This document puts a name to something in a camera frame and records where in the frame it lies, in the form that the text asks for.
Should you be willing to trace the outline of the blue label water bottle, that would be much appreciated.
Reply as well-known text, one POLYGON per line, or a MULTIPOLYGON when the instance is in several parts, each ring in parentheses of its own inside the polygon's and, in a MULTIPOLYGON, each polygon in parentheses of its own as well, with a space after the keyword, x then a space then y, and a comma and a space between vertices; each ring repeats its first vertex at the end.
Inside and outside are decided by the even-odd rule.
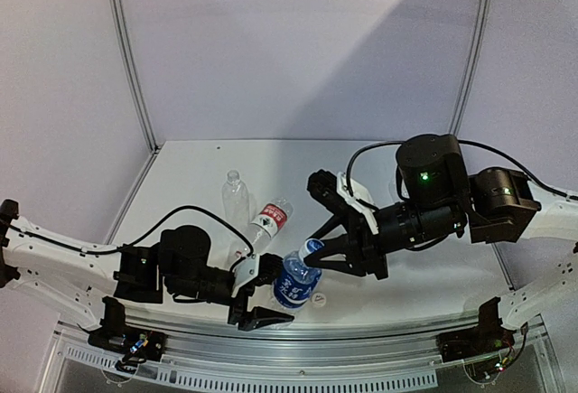
POLYGON ((289 310, 300 309, 309 300, 322 277, 322 270, 308 267, 299 255, 299 250, 284 257, 281 275, 273 284, 276 301, 289 310))

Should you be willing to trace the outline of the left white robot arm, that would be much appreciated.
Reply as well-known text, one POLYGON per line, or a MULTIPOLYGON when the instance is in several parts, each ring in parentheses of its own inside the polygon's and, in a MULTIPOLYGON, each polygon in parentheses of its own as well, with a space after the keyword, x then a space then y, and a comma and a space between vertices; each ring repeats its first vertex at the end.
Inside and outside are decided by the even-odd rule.
POLYGON ((143 246, 143 237, 121 246, 66 238, 32 224, 19 213, 17 201, 1 203, 1 286, 27 292, 93 327, 114 302, 162 304, 169 295, 177 304, 218 304, 228 308, 227 322, 240 331, 290 323, 288 313, 248 305, 257 287, 272 284, 282 259, 250 249, 227 269, 209 264, 210 235, 182 225, 162 230, 158 242, 143 246))

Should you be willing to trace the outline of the clear bottle white cap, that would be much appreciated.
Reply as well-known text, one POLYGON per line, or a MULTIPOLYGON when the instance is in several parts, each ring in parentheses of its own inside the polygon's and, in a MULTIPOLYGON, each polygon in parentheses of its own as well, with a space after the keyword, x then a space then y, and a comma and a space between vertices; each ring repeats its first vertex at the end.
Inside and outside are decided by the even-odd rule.
POLYGON ((393 178, 393 179, 389 182, 388 192, 389 192, 391 198, 392 198, 394 201, 398 201, 398 200, 399 200, 399 196, 398 196, 398 194, 397 194, 396 179, 395 179, 395 178, 393 178))

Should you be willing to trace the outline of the red label water bottle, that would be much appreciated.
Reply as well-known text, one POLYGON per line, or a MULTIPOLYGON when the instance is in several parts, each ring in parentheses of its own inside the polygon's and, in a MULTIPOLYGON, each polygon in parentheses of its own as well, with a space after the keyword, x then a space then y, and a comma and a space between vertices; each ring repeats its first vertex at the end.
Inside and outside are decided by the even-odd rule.
POLYGON ((263 253, 294 212, 286 198, 274 198, 245 226, 243 236, 254 253, 263 253))

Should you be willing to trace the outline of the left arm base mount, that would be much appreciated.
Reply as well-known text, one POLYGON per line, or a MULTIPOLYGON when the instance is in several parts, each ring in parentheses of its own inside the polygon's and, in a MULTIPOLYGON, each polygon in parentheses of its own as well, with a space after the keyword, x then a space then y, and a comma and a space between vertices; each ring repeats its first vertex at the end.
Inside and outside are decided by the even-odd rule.
POLYGON ((165 352, 167 335, 130 326, 126 323, 126 309, 117 299, 105 296, 103 317, 96 330, 88 332, 88 345, 111 351, 120 358, 115 370, 134 375, 148 361, 160 362, 165 352))

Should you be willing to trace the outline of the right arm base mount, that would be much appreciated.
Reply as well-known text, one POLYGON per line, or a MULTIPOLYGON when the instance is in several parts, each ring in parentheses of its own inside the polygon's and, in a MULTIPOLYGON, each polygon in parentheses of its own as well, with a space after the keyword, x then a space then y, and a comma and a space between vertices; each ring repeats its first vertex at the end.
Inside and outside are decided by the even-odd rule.
POLYGON ((499 297, 494 297, 478 309, 475 326, 443 332, 436 336, 436 346, 442 361, 463 361, 467 378, 481 386, 495 381, 501 373, 509 369, 526 348, 528 323, 520 327, 522 344, 514 348, 516 330, 502 325, 499 317, 499 297))

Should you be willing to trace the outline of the blue bottle cap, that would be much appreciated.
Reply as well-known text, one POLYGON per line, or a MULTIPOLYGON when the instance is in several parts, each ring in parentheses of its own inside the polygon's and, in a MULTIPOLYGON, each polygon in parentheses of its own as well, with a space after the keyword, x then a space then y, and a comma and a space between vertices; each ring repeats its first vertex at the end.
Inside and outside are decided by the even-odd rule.
POLYGON ((324 243, 319 239, 307 239, 299 250, 299 255, 302 258, 308 257, 311 254, 324 248, 324 243))

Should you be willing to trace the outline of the left aluminium frame post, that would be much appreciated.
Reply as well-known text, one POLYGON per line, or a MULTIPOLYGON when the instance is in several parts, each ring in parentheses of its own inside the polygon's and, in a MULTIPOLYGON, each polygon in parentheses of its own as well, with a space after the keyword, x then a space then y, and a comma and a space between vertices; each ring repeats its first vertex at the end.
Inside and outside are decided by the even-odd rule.
POLYGON ((139 79, 135 56, 129 36, 123 0, 109 0, 109 3, 113 25, 117 35, 120 58, 125 70, 126 82, 135 109, 136 118, 149 153, 157 154, 161 149, 161 145, 156 138, 153 123, 145 103, 145 96, 139 79))

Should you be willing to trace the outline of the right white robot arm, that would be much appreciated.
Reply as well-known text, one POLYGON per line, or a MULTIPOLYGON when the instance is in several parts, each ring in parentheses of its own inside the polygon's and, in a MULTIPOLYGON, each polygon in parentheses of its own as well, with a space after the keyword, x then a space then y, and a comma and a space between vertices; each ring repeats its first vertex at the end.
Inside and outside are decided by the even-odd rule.
POLYGON ((462 147, 453 135, 397 143, 399 200, 384 208, 350 172, 311 174, 308 192, 331 217, 317 230, 324 245, 307 256, 307 265, 384 279, 390 253, 428 249, 452 235, 485 244, 576 240, 574 193, 544 184, 516 160, 468 174, 462 147))

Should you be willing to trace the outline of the right aluminium frame post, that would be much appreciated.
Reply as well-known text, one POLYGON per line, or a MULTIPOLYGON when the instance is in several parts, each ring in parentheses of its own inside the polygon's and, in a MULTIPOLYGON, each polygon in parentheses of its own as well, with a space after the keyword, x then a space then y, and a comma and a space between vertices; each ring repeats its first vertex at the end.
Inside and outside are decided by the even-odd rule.
POLYGON ((454 136, 459 135, 461 125, 465 117, 466 108, 475 80, 477 66, 480 60, 483 38, 489 19, 490 6, 491 0, 478 0, 465 68, 461 76, 457 98, 448 127, 448 133, 454 136))

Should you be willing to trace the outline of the aluminium front rail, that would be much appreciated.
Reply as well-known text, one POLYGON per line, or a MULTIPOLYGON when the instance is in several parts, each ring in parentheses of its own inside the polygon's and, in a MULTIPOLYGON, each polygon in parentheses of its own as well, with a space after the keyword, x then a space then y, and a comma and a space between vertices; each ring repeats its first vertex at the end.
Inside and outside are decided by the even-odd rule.
POLYGON ((85 331, 58 322, 41 392, 562 392, 544 323, 516 338, 517 361, 500 373, 499 354, 446 361, 439 335, 472 327, 474 314, 385 325, 295 323, 241 332, 223 320, 128 310, 127 322, 167 336, 159 361, 133 374, 92 347, 85 331))

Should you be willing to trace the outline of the aluminium frame post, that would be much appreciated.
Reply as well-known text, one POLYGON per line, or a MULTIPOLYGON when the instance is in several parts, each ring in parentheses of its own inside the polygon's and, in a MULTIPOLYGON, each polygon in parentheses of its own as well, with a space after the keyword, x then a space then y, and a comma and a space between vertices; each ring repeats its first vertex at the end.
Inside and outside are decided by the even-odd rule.
POLYGON ((465 117, 466 108, 475 80, 477 66, 480 60, 483 38, 489 19, 490 6, 491 0, 478 0, 465 68, 461 76, 457 98, 448 127, 448 133, 454 136, 459 135, 461 125, 465 117))
POLYGON ((109 3, 113 25, 117 35, 120 58, 125 70, 126 82, 135 109, 136 118, 149 153, 157 154, 161 149, 161 145, 156 138, 153 123, 145 103, 145 96, 139 79, 135 56, 129 36, 123 0, 109 0, 109 3))

